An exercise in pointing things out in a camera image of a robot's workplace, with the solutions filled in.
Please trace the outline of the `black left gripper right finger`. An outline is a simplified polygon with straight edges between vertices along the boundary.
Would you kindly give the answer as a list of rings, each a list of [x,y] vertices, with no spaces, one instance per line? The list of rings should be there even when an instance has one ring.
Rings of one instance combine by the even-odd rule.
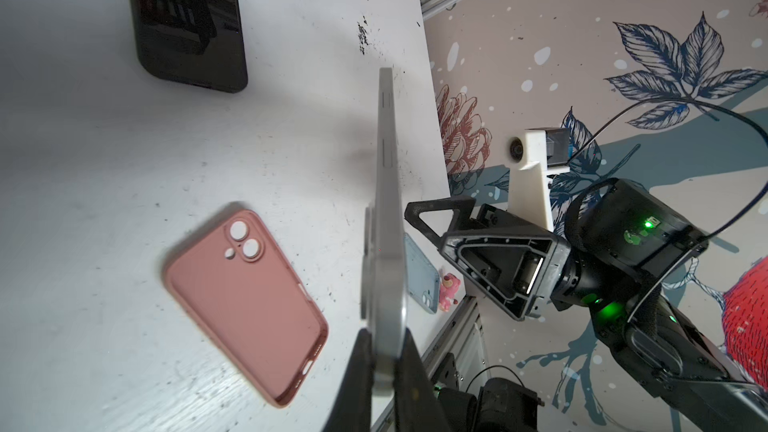
[[[395,366],[394,408],[396,431],[451,430],[409,329]]]

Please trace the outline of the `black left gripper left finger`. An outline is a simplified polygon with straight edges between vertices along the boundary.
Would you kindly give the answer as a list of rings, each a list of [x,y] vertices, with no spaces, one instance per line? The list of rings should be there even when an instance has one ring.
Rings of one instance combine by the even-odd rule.
[[[368,432],[371,426],[374,355],[372,337],[361,329],[323,432]]]

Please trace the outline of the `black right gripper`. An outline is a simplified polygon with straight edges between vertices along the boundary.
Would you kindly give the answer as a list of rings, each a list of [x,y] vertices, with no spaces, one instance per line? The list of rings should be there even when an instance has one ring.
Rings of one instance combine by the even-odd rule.
[[[706,232],[617,178],[579,194],[561,234],[469,196],[410,202],[404,218],[518,321],[540,300],[633,317],[674,268],[708,247]]]

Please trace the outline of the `light blue phone case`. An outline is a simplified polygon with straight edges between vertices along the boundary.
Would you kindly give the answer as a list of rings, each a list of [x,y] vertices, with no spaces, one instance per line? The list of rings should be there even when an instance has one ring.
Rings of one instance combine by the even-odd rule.
[[[440,275],[413,238],[404,235],[408,293],[427,313],[438,310]]]

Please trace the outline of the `black phone horizontal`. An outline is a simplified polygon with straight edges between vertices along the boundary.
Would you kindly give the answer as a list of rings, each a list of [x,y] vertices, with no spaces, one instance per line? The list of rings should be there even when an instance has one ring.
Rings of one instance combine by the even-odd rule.
[[[391,68],[379,70],[375,197],[365,214],[361,316],[372,337],[377,396],[394,390],[407,329],[407,270]]]

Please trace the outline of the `pink phone case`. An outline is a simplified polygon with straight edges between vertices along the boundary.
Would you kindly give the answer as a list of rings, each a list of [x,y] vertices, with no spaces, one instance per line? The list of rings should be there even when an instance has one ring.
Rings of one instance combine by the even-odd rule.
[[[167,290],[271,405],[297,395],[329,326],[274,237],[240,208],[165,267]]]

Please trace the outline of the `black phone diagonal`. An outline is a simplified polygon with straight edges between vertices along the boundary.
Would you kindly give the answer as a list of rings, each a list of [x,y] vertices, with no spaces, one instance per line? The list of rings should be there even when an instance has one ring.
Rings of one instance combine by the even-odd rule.
[[[168,81],[238,93],[248,85],[239,0],[131,0],[140,64]]]

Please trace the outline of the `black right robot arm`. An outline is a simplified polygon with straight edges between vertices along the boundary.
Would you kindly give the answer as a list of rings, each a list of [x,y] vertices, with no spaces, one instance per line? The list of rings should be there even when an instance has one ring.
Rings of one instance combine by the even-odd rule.
[[[536,316],[543,301],[585,307],[616,362],[700,429],[766,427],[766,389],[662,293],[709,235],[636,183],[584,189],[562,234],[466,196],[412,202],[404,216],[511,319]]]

